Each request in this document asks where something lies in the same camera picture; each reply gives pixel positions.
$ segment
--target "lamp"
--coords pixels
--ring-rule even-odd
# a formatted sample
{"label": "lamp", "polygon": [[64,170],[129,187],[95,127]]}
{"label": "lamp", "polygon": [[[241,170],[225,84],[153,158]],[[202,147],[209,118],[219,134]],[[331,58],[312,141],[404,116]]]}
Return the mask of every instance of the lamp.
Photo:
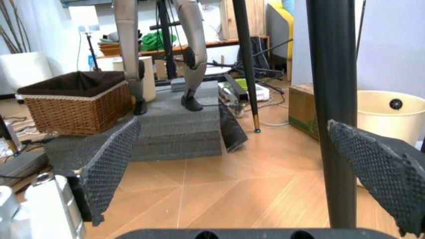
{"label": "lamp", "polygon": [[70,6],[69,13],[71,15],[72,22],[78,27],[79,32],[83,32],[87,41],[89,42],[90,52],[93,57],[95,64],[95,71],[99,71],[98,63],[96,61],[95,52],[90,41],[91,33],[93,31],[99,31],[98,15],[96,14],[95,6]]}

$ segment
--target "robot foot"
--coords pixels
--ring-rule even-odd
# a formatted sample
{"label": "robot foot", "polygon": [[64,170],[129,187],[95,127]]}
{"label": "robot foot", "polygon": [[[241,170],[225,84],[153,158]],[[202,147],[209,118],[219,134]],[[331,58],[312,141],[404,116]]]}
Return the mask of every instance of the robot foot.
{"label": "robot foot", "polygon": [[182,96],[182,105],[189,111],[201,111],[204,108],[193,96]]}
{"label": "robot foot", "polygon": [[136,101],[136,105],[134,107],[134,115],[139,116],[143,115],[148,111],[146,100],[143,99],[142,101]]}

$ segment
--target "wooden floor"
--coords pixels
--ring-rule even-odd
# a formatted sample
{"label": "wooden floor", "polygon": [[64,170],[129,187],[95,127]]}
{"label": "wooden floor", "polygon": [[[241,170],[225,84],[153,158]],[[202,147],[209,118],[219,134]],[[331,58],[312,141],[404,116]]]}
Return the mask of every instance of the wooden floor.
{"label": "wooden floor", "polygon": [[[6,117],[25,110],[0,102]],[[259,116],[284,123],[288,109],[265,107]],[[234,153],[130,163],[105,221],[86,223],[88,238],[142,228],[329,227],[319,143],[291,126],[262,125],[254,133],[250,112],[239,122],[249,140]],[[399,237],[392,217],[363,188],[357,190],[357,225]]]}

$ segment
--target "blue cushion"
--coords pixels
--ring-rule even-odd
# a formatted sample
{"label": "blue cushion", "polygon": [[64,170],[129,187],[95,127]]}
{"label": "blue cushion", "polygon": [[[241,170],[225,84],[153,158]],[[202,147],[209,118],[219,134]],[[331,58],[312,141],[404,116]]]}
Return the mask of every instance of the blue cushion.
{"label": "blue cushion", "polygon": [[294,13],[295,13],[295,2],[294,2],[294,0],[282,0],[282,6],[292,16],[294,15]]}

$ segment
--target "brown fabric liner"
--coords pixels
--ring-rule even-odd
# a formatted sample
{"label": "brown fabric liner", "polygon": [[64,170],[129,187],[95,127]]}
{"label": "brown fabric liner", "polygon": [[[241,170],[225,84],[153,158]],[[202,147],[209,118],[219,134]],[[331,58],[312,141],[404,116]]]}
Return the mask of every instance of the brown fabric liner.
{"label": "brown fabric liner", "polygon": [[93,97],[124,80],[123,71],[78,71],[19,88],[17,92],[21,95]]}

